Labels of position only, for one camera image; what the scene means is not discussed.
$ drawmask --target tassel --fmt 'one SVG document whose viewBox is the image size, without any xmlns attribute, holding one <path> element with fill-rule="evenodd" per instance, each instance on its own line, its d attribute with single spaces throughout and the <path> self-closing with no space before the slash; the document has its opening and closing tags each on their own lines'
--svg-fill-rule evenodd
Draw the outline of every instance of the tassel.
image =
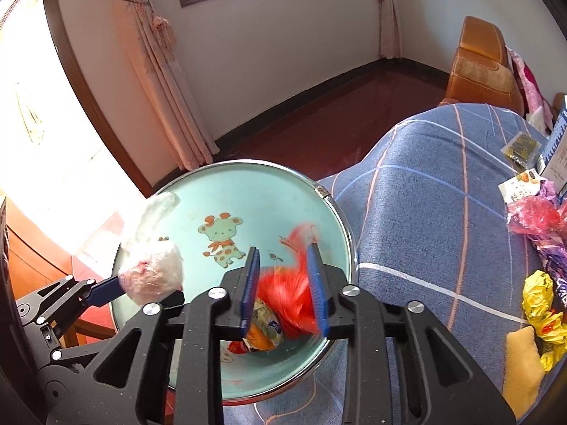
<svg viewBox="0 0 567 425">
<path fill-rule="evenodd" d="M 170 59 L 173 59 L 175 57 L 174 45 L 177 40 L 169 21 L 154 12 L 151 18 L 151 28 L 160 48 L 169 55 Z"/>
</svg>

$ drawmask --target red wooden floor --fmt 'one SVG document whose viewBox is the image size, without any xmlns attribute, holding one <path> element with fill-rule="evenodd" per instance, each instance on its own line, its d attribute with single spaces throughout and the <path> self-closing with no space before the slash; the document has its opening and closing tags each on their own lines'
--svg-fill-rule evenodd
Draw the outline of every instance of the red wooden floor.
<svg viewBox="0 0 567 425">
<path fill-rule="evenodd" d="M 436 107 L 443 75 L 410 63 L 384 63 L 221 149 L 222 159 L 279 163 L 318 180 L 358 163 L 396 123 Z"/>
</svg>

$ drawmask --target baseboard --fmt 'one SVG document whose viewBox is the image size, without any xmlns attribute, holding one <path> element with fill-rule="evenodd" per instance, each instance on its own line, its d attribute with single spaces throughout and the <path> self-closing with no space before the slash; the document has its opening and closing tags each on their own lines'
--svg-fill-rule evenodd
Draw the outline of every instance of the baseboard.
<svg viewBox="0 0 567 425">
<path fill-rule="evenodd" d="M 288 113 L 300 109 L 309 102 L 321 97 L 325 93 L 328 93 L 330 90 L 344 85 L 345 83 L 376 69 L 376 67 L 384 61 L 385 59 L 378 59 L 377 61 L 372 61 L 368 64 L 364 64 L 363 66 L 349 70 L 348 72 L 341 73 L 340 75 L 290 97 L 282 103 L 274 105 L 272 108 L 246 121 L 246 123 L 240 124 L 240 126 L 230 130 L 216 140 L 217 146 L 220 148 L 220 153 L 214 157 L 214 160 L 216 162 L 223 161 L 225 150 L 229 150 L 235 142 L 239 142 L 239 140 L 265 129 L 274 121 L 283 118 Z"/>
<path fill-rule="evenodd" d="M 307 105 L 309 102 L 321 97 L 336 87 L 342 86 L 359 76 L 365 75 L 366 73 L 380 67 L 392 65 L 398 66 L 404 70 L 404 73 L 407 73 L 405 72 L 407 69 L 416 77 L 426 76 L 428 79 L 435 79 L 435 81 L 439 83 L 440 87 L 446 87 L 447 82 L 449 81 L 449 74 L 447 72 L 426 66 L 425 64 L 421 64 L 420 62 L 413 61 L 411 59 L 378 59 L 377 61 L 369 62 L 368 64 L 356 67 L 316 86 L 310 87 L 282 103 L 274 105 L 272 108 L 260 113 L 258 116 L 246 121 L 246 123 L 240 124 L 240 126 L 222 135 L 215 141 L 217 146 L 220 148 L 220 153 L 213 156 L 213 161 L 215 163 L 225 161 L 227 159 L 227 152 L 229 152 L 237 142 L 260 132 L 274 121 L 277 121 L 289 113 Z M 163 179 L 152 186 L 154 193 L 186 172 L 186 170 L 181 170 L 179 168 L 174 169 L 171 173 L 167 174 Z"/>
</svg>

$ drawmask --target red plastic bag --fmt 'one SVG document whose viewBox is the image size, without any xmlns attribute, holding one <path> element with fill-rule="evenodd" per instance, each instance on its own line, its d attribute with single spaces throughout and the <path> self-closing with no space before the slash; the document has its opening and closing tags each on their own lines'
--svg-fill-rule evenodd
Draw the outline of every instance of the red plastic bag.
<svg viewBox="0 0 567 425">
<path fill-rule="evenodd" d="M 230 342 L 227 350 L 235 355 L 243 355 L 249 352 L 249 349 L 244 342 Z"/>
<path fill-rule="evenodd" d="M 287 338 L 318 334 L 307 275 L 307 246 L 316 242 L 311 225 L 296 227 L 280 240 L 296 254 L 294 267 L 274 267 L 258 281 L 257 296 L 278 316 Z"/>
</svg>

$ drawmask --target wooden furniture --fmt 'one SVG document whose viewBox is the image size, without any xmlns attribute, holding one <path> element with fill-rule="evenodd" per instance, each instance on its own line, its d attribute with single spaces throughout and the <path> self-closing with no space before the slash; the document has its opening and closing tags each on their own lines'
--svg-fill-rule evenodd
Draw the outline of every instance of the wooden furniture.
<svg viewBox="0 0 567 425">
<path fill-rule="evenodd" d="M 0 195 L 0 228 L 4 251 L 2 267 L 8 269 L 16 300 L 48 283 L 73 273 L 73 257 L 39 230 L 6 196 Z M 85 345 L 87 337 L 110 339 L 116 331 L 79 319 L 62 337 L 65 347 Z"/>
</svg>

